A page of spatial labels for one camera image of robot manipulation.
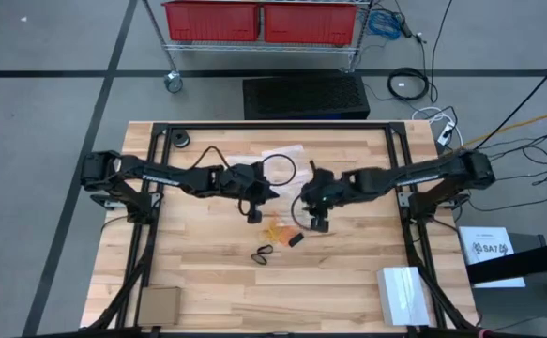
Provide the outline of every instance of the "blue cable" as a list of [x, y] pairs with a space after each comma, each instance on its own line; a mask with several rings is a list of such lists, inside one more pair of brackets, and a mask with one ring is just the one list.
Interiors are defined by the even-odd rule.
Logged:
[[376, 10], [369, 16], [367, 34], [377, 35], [393, 41], [401, 36], [401, 32], [401, 22], [397, 14]]

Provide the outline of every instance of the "wooden table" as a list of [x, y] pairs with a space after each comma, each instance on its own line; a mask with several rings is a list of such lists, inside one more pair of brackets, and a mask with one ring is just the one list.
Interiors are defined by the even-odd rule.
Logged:
[[[404, 124], [413, 161], [435, 158], [429, 124]], [[145, 159], [151, 129], [151, 122], [129, 123], [122, 153]], [[170, 165], [188, 167], [210, 145], [226, 157], [261, 156], [266, 150], [302, 145], [304, 153], [295, 159], [299, 167], [313, 159], [318, 166], [333, 170], [336, 177], [358, 167], [389, 168], [382, 131], [211, 129], [189, 134], [190, 145], [173, 148]], [[214, 152], [201, 163], [212, 164], [220, 164]], [[131, 185], [140, 189], [139, 181], [131, 181]], [[432, 185], [429, 182], [419, 188]], [[261, 207], [264, 219], [260, 224], [247, 224], [237, 203], [228, 199], [196, 199], [166, 187], [162, 203], [150, 284], [182, 288], [179, 323], [163, 331], [405, 331], [384, 323], [376, 278], [381, 268], [407, 265], [395, 193], [369, 203], [334, 208], [329, 233], [306, 232], [306, 238], [294, 248], [277, 244], [266, 266], [256, 265], [250, 255], [263, 245], [260, 235], [269, 220], [275, 214], [282, 218], [287, 214], [285, 198]], [[124, 214], [124, 210], [109, 212], [107, 221]], [[436, 217], [453, 224], [447, 210], [438, 211]], [[475, 323], [478, 317], [455, 232], [434, 223], [427, 228], [438, 283]], [[82, 326], [98, 318], [122, 284], [131, 231], [132, 224], [123, 220], [104, 229]], [[418, 238], [415, 226], [413, 233]], [[132, 325], [137, 290], [130, 298], [128, 326]], [[429, 295], [427, 298], [430, 319], [434, 320]]]

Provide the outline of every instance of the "shelf caster wheel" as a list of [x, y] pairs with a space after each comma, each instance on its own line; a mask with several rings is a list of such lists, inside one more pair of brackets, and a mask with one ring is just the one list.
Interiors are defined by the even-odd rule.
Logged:
[[183, 88], [183, 81], [178, 72], [172, 71], [164, 77], [164, 86], [167, 90], [175, 94]]

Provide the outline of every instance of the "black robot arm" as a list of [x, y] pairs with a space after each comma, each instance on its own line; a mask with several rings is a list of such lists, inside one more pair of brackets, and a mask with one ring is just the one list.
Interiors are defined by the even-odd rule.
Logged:
[[346, 171], [339, 179], [329, 170], [316, 168], [313, 161], [311, 167], [312, 180], [302, 187], [300, 198], [312, 216], [311, 230], [319, 232], [329, 229], [330, 209], [369, 202], [399, 186], [444, 179], [429, 191], [409, 197], [410, 217], [419, 219], [434, 214], [439, 204], [465, 189], [485, 189], [495, 182], [488, 157], [469, 150], [396, 169], [370, 167]]
[[84, 159], [81, 174], [84, 188], [89, 192], [109, 194], [92, 195], [94, 201], [106, 208], [113, 203], [122, 203], [128, 210], [129, 222], [150, 223], [155, 201], [151, 194], [136, 192], [127, 184], [127, 179], [134, 178], [177, 187], [198, 198], [219, 196], [247, 201], [250, 209], [244, 215], [248, 216], [248, 223], [261, 221], [262, 214], [257, 206], [279, 197], [269, 188], [261, 161], [229, 168], [213, 165], [181, 169], [114, 151], [92, 152]]

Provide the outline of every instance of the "circular mount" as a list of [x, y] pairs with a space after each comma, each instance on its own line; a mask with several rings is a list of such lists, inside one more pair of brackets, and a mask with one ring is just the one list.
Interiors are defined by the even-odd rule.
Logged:
[[173, 145], [182, 148], [190, 144], [190, 137], [184, 130], [173, 130], [171, 134]]
[[172, 71], [168, 73], [164, 77], [164, 86], [172, 94], [179, 92], [181, 88], [183, 88], [183, 81], [181, 81], [181, 75], [179, 75], [179, 72]]

